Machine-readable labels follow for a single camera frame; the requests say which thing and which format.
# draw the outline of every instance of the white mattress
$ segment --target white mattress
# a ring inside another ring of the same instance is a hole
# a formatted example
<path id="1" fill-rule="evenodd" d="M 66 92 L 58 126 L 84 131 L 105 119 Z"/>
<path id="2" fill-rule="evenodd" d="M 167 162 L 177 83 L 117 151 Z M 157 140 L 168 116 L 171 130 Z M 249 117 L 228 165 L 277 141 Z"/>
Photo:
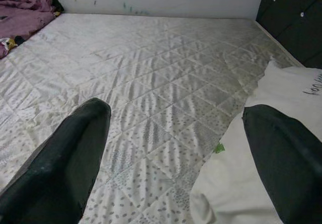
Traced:
<path id="1" fill-rule="evenodd" d="M 203 163 L 271 57 L 249 20 L 64 14 L 0 61 L 0 188 L 77 106 L 110 104 L 81 223 L 193 223 Z"/>

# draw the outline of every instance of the mattress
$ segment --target mattress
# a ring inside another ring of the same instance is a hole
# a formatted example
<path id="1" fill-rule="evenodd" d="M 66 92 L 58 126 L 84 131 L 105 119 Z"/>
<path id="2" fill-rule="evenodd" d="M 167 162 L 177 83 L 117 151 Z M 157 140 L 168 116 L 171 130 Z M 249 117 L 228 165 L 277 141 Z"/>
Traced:
<path id="1" fill-rule="evenodd" d="M 63 14 L 0 61 L 0 188 L 97 97 L 112 119 L 81 223 L 193 223 L 199 170 L 271 58 L 297 64 L 250 20 Z"/>

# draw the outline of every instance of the bedding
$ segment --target bedding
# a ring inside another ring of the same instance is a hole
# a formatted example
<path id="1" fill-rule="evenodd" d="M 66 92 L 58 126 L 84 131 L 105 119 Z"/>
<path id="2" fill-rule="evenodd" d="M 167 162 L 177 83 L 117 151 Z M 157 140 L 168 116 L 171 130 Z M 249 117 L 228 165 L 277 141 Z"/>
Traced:
<path id="1" fill-rule="evenodd" d="M 296 65 L 249 20 L 62 14 L 0 61 L 0 186 L 97 97 L 112 117 L 80 222 L 193 223 L 199 170 L 271 57 Z"/>
<path id="2" fill-rule="evenodd" d="M 322 221 L 321 73 L 269 63 L 193 186 L 195 223 Z"/>
<path id="3" fill-rule="evenodd" d="M 0 59 L 62 11 L 58 0 L 0 0 Z"/>

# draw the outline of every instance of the wall stain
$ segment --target wall stain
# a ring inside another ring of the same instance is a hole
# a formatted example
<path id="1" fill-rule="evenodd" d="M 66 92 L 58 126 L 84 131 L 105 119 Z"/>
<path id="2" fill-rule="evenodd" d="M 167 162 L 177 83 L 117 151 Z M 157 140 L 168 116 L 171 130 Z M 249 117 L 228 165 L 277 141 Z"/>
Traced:
<path id="1" fill-rule="evenodd" d="M 145 10 L 138 10 L 135 8 L 135 6 L 126 5 L 126 2 L 123 3 L 123 9 L 128 14 L 136 14 L 136 15 L 150 15 L 148 11 Z"/>

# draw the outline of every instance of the white fabric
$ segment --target white fabric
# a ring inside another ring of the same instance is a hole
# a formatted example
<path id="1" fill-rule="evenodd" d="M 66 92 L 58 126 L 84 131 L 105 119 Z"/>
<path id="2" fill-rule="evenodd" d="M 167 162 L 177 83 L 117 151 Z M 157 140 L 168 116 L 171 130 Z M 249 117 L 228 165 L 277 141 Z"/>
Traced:
<path id="1" fill-rule="evenodd" d="M 0 188 L 72 110 L 110 104 L 81 223 L 192 223 L 203 163 L 271 57 L 249 20 L 63 14 L 0 61 Z"/>
<path id="2" fill-rule="evenodd" d="M 241 117 L 235 117 L 220 140 L 225 151 L 212 154 L 192 188 L 195 223 L 282 223 L 257 173 Z"/>
<path id="3" fill-rule="evenodd" d="M 266 104 L 299 120 L 322 141 L 322 69 L 280 69 L 271 61 L 246 107 Z"/>
<path id="4" fill-rule="evenodd" d="M 322 140 L 322 70 L 280 69 L 270 62 L 246 102 L 258 104 L 299 120 Z M 193 186 L 190 210 L 195 223 L 281 223 L 258 175 L 241 117 L 220 140 L 225 151 L 212 154 Z"/>

